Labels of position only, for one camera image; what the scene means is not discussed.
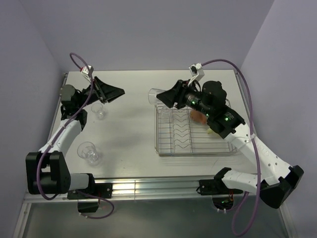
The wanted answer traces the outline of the clear glass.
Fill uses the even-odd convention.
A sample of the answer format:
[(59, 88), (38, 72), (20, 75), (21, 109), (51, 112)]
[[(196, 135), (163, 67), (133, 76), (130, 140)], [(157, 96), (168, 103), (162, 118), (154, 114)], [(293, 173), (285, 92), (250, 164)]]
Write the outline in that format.
[(95, 103), (91, 106), (91, 111), (95, 114), (98, 120), (103, 120), (106, 117), (106, 111), (101, 103)]
[(171, 109), (166, 107), (166, 106), (163, 106), (161, 108), (161, 111), (160, 111), (160, 117), (162, 119), (169, 119), (171, 118)]
[(157, 95), (165, 92), (163, 89), (152, 88), (148, 93), (148, 101), (151, 105), (161, 105), (163, 102), (157, 98)]
[(77, 148), (77, 154), (89, 163), (96, 163), (99, 160), (97, 149), (92, 142), (81, 143)]

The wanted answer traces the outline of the black box under rail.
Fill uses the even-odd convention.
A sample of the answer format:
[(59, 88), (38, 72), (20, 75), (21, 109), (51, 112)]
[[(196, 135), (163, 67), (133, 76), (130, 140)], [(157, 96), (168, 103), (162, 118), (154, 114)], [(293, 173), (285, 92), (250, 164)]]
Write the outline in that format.
[(98, 202), (78, 202), (77, 210), (79, 213), (95, 213), (99, 208)]

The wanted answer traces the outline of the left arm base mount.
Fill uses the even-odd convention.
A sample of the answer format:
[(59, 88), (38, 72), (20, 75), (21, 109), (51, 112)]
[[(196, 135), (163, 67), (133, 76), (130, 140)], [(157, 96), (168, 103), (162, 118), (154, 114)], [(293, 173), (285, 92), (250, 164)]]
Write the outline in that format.
[[(112, 183), (96, 183), (92, 188), (80, 189), (81, 192), (100, 197), (100, 198), (111, 198), (112, 197)], [(90, 199), (89, 196), (82, 195), (74, 191), (69, 191), (67, 194), (67, 199), (69, 200), (78, 200), (78, 199)]]

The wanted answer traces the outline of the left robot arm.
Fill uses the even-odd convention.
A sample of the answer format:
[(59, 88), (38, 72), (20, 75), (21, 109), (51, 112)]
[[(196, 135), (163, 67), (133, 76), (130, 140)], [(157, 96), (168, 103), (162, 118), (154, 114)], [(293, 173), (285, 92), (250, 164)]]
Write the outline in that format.
[(94, 77), (83, 90), (69, 84), (62, 87), (61, 121), (57, 131), (39, 151), (28, 153), (25, 159), (30, 194), (40, 194), (46, 200), (77, 190), (85, 198), (96, 194), (94, 176), (90, 173), (72, 174), (64, 156), (87, 123), (88, 113), (83, 108), (96, 101), (110, 103), (124, 93), (122, 88), (106, 84), (98, 77)]

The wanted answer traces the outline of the orange floral mug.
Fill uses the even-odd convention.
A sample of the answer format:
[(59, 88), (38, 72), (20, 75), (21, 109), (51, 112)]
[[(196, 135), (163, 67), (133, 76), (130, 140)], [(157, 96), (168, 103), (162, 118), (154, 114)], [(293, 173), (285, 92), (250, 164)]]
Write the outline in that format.
[(196, 111), (196, 110), (191, 110), (190, 111), (190, 118), (194, 121), (194, 122), (197, 122), (197, 123), (200, 123), (200, 124), (207, 124), (207, 117)]

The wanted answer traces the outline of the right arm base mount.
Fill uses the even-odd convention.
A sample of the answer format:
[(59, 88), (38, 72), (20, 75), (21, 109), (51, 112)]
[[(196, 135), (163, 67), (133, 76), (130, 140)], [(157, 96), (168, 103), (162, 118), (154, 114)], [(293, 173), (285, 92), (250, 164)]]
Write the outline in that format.
[(242, 194), (240, 189), (227, 188), (222, 181), (215, 179), (201, 179), (199, 180), (199, 186), (196, 189), (196, 193), (199, 195), (230, 195), (230, 194)]

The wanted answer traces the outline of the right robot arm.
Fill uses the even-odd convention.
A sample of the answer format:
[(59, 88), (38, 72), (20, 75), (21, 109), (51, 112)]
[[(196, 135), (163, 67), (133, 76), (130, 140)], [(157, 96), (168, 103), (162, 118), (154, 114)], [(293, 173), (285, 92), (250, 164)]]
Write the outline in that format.
[(260, 172), (248, 174), (225, 167), (213, 177), (212, 191), (258, 192), (266, 205), (277, 209), (297, 187), (304, 171), (283, 161), (251, 133), (245, 120), (226, 105), (226, 97), (219, 81), (207, 81), (198, 91), (189, 81), (178, 80), (171, 89), (156, 95), (168, 108), (190, 107), (205, 115), (210, 129), (236, 147)]

